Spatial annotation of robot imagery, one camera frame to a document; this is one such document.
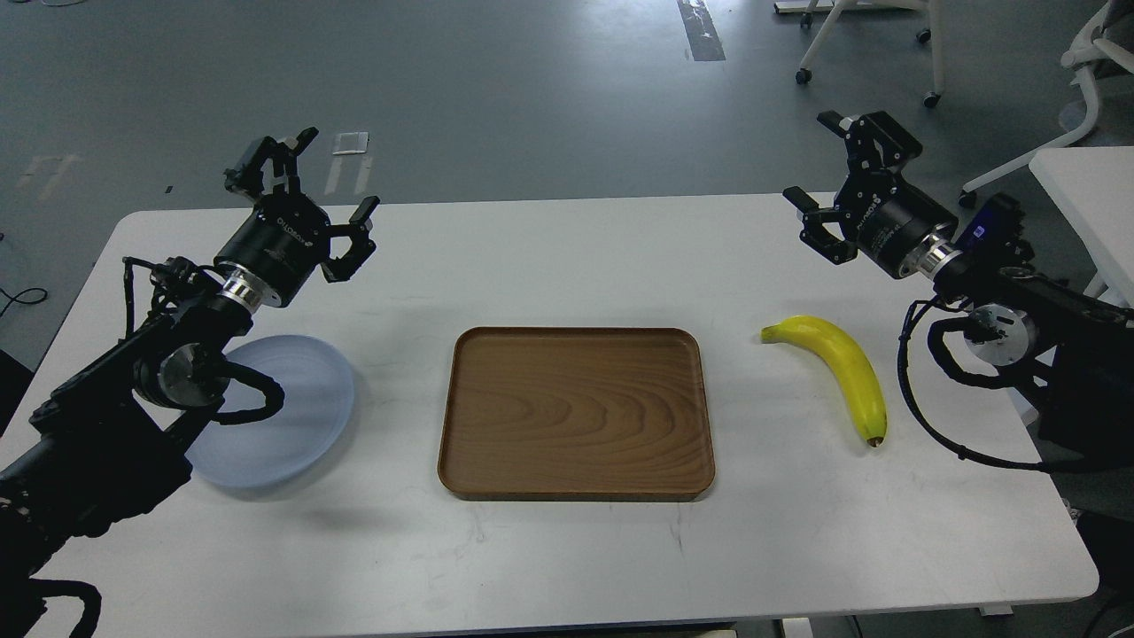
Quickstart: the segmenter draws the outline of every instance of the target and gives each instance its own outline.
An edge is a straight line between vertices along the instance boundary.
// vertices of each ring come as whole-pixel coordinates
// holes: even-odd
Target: white desk
[[[246,213],[139,212],[118,226],[0,462],[35,441],[22,425],[33,407],[118,337],[120,256],[206,262]],[[379,252],[363,270],[333,286],[316,274],[290,307],[259,312],[252,335],[305,333],[344,352],[358,385],[346,445],[252,500],[191,482],[152,514],[71,541],[42,573],[96,584],[104,636],[195,638],[782,618],[1094,592],[1048,477],[960,462],[903,407],[896,338],[929,281],[891,281],[865,257],[827,263],[796,238],[794,213],[779,195],[380,206]],[[875,364],[891,416],[881,449],[857,439],[818,358],[754,341],[793,313],[831,318]],[[702,352],[713,487],[686,504],[451,496],[435,463],[452,347],[483,325],[688,331]],[[922,348],[913,380],[950,435],[1038,459],[1004,393],[949,382]]]
[[[1029,168],[1106,283],[1134,301],[1134,146],[1044,148]]]

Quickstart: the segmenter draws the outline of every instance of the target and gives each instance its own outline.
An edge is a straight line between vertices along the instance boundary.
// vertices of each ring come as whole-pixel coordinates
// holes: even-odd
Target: banana
[[[886,401],[862,348],[826,318],[798,314],[760,331],[763,343],[789,343],[814,352],[835,373],[858,435],[871,448],[886,439]]]

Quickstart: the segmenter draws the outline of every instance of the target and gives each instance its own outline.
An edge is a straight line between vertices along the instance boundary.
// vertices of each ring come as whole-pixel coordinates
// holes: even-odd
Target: wood grain
[[[670,329],[474,329],[438,475],[464,499],[694,499],[716,475],[696,341]]]

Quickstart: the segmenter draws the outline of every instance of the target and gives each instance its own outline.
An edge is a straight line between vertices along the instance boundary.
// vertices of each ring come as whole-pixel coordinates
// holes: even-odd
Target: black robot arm
[[[985,389],[1014,388],[1040,415],[1040,436],[1083,456],[1061,465],[1010,463],[1043,471],[1094,471],[1134,465],[1134,321],[1128,308],[1084,296],[1035,271],[1031,245],[1023,238],[1018,202],[998,194],[954,238],[957,218],[912,186],[902,169],[922,146],[885,112],[819,116],[844,138],[848,173],[831,207],[793,186],[784,196],[799,211],[801,239],[839,264],[865,253],[895,279],[921,272],[932,279],[934,305],[963,315],[930,329],[930,354],[954,381]],[[841,237],[824,224],[837,222]],[[924,312],[907,315],[899,358]],[[996,371],[964,371],[945,337],[960,333],[970,349]],[[1050,364],[1039,358],[1051,354]],[[904,361],[899,361],[899,382]],[[907,403],[926,429],[912,391]],[[931,432],[934,439],[939,433]],[[963,458],[992,460],[942,441]]]
[[[206,425],[262,420],[284,406],[282,389],[228,361],[225,347],[248,333],[261,304],[290,303],[316,265],[328,281],[342,281],[374,252],[369,231],[378,197],[366,197],[347,223],[335,226],[299,189],[296,158],[316,134],[308,128],[296,139],[259,139],[226,171],[226,187],[249,196],[254,207],[213,265],[184,256],[160,264],[124,260],[126,338],[51,393],[31,418],[40,442],[0,471],[0,635],[26,633],[45,610],[42,598],[54,595],[87,604],[73,636],[93,631],[96,590],[33,576],[69,538],[100,536],[187,483],[193,468],[185,453]],[[274,184],[264,194],[269,160]],[[340,236],[350,238],[350,248],[332,258],[331,238]],[[154,286],[137,331],[135,265],[151,270]],[[263,393],[264,406],[221,412],[231,381]],[[161,429],[135,397],[181,415]]]

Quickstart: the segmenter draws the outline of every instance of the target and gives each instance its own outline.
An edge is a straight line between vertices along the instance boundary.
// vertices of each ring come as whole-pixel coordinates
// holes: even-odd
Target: plate
[[[284,408],[238,426],[210,424],[185,454],[194,474],[221,487],[265,487],[310,468],[342,434],[354,406],[354,375],[330,344],[302,335],[257,340],[226,355],[284,388]],[[260,392],[232,382],[222,411],[263,406]]]

